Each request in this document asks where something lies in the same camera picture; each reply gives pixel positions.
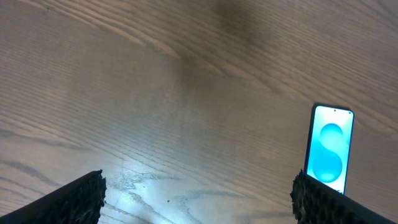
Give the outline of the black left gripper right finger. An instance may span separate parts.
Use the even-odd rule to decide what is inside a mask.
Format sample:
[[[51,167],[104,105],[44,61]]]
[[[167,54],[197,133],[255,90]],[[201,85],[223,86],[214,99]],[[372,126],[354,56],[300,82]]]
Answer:
[[[290,196],[298,224],[394,224],[304,171],[295,177]]]

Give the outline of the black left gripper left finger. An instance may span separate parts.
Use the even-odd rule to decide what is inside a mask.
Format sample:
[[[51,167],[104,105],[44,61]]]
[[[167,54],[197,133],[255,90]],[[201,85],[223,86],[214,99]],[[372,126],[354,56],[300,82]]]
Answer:
[[[105,205],[106,179],[92,171],[1,217],[1,224],[98,223]]]

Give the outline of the blue Galaxy smartphone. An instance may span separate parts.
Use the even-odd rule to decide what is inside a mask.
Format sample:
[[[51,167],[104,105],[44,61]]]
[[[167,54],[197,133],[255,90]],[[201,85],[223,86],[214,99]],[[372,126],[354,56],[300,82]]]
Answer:
[[[312,106],[304,172],[342,195],[346,192],[354,118],[347,107]]]

